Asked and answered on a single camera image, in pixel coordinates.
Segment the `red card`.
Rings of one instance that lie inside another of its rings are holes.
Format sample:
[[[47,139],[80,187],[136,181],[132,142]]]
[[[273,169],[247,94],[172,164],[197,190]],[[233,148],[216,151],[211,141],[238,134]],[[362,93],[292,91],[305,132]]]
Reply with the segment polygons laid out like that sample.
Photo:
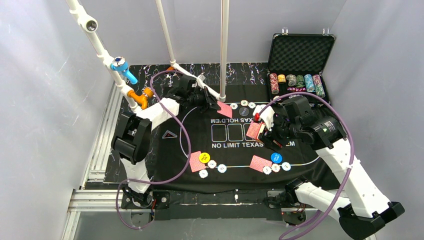
[[[225,116],[227,118],[233,117],[233,109],[229,105],[221,101],[218,101],[217,104],[220,107],[220,110],[217,110],[218,114]]]

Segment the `white chip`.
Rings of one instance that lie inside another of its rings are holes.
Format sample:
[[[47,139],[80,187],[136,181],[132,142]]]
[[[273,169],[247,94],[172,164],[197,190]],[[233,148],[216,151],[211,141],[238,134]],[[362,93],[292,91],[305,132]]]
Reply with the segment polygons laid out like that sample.
[[[271,167],[270,166],[264,166],[263,168],[262,168],[262,172],[264,173],[264,174],[266,174],[266,175],[269,175],[271,172],[272,172],[272,169],[271,169]]]
[[[217,166],[217,162],[216,162],[215,160],[210,160],[210,161],[207,163],[207,166],[208,166],[210,169],[214,169],[214,168]]]
[[[279,164],[274,163],[271,165],[271,170],[275,173],[278,173],[281,170],[281,166]]]
[[[240,102],[240,104],[241,104],[241,106],[243,106],[243,107],[247,107],[247,106],[249,105],[249,102],[248,102],[247,100],[242,100],[242,101]]]

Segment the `clear dealer button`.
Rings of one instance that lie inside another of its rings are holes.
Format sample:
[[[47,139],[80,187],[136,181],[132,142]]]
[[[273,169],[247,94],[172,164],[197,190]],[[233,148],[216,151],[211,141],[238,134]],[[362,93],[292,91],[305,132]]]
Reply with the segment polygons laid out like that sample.
[[[247,116],[249,115],[249,113],[250,113],[250,110],[249,110],[247,107],[242,106],[242,107],[238,110],[238,112],[239,112],[239,114],[240,114],[241,116],[243,116],[243,117],[247,117]]]

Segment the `red playing card deck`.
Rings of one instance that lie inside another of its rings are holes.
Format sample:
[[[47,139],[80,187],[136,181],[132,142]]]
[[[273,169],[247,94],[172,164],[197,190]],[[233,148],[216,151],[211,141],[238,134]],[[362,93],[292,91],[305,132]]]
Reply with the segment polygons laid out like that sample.
[[[249,126],[248,129],[246,131],[246,137],[256,141],[258,139],[258,136],[261,132],[262,127],[264,126],[263,122],[255,122],[252,121]]]

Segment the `blue small blind button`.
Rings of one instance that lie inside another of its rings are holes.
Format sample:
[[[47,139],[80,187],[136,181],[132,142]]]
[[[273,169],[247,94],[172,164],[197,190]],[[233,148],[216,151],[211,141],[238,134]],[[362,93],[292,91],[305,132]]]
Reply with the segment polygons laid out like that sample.
[[[274,153],[271,154],[270,160],[274,164],[280,164],[280,163],[283,162],[283,156],[280,153],[278,153],[278,152],[274,152]]]

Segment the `light blue chip row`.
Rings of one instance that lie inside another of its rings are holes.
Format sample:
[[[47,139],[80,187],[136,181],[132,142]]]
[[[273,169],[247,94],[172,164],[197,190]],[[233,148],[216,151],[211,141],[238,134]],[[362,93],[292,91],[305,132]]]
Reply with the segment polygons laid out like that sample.
[[[290,171],[291,170],[291,168],[292,168],[292,166],[288,163],[288,162],[283,162],[282,164],[281,164],[281,168],[284,170],[284,171]]]
[[[221,173],[221,174],[223,174],[223,173],[225,173],[226,171],[227,171],[227,166],[225,165],[225,164],[219,164],[218,166],[217,166],[217,170],[218,170],[218,172],[219,173]]]

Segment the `yellow big blind button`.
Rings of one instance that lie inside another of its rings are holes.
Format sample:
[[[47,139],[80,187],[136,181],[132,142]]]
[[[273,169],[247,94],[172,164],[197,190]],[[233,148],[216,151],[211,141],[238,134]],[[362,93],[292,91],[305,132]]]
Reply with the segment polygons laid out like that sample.
[[[207,152],[202,152],[200,153],[198,159],[200,163],[207,164],[211,160],[211,156]]]

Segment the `red card player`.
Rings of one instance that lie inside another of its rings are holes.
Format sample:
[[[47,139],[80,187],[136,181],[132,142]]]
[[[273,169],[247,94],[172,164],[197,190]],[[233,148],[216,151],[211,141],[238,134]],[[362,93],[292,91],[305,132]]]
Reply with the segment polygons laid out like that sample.
[[[206,169],[206,165],[200,162],[201,151],[196,151],[190,154],[189,166],[193,173]]]
[[[254,155],[251,159],[251,162],[249,164],[249,168],[256,170],[258,172],[262,172],[262,169],[264,166],[272,166],[273,162],[270,160],[267,160],[265,158],[259,157],[257,155]]]

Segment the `playing card deck box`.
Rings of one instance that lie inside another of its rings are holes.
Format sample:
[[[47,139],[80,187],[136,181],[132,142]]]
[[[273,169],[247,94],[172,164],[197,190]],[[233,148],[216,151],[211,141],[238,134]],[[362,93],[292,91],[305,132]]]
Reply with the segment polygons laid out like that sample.
[[[264,138],[264,136],[266,136],[267,132],[268,132],[268,129],[267,129],[265,123],[261,123],[257,137],[256,137],[256,140],[260,143],[263,143],[263,138]]]

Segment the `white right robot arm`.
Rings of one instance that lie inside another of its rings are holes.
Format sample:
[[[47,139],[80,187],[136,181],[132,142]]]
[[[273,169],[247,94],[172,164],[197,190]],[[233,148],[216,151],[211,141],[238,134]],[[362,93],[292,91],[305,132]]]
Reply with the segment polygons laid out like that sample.
[[[312,109],[306,92],[288,99],[278,97],[258,108],[255,119],[263,123],[256,135],[267,148],[280,150],[289,140],[300,140],[316,152],[330,168],[340,186],[330,193],[298,177],[285,186],[283,196],[289,203],[317,209],[309,230],[326,217],[337,220],[354,240],[364,240],[405,212],[400,202],[390,201],[374,184],[354,154],[351,135],[336,114]]]

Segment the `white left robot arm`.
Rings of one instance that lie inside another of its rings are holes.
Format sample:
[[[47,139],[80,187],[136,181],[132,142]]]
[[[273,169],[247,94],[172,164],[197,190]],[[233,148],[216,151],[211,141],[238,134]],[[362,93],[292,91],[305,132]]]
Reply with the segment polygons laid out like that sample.
[[[111,148],[119,154],[125,168],[128,187],[144,194],[150,187],[145,158],[150,151],[151,132],[168,119],[176,117],[181,108],[198,107],[201,111],[219,111],[219,101],[207,86],[200,86],[192,76],[181,77],[156,104],[139,113],[121,114]]]

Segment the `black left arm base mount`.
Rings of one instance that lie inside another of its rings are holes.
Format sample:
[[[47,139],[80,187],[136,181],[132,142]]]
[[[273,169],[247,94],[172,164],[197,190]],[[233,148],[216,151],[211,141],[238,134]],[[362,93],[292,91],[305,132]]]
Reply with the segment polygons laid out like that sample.
[[[170,206],[171,194],[169,191],[152,191],[147,193],[137,193],[129,187],[123,187],[117,191],[115,198],[115,208],[120,221],[129,229],[142,231],[152,225],[155,221],[156,210],[168,209]],[[135,209],[147,210],[148,220],[144,225],[127,223],[120,210],[127,209],[128,206],[134,205]]]

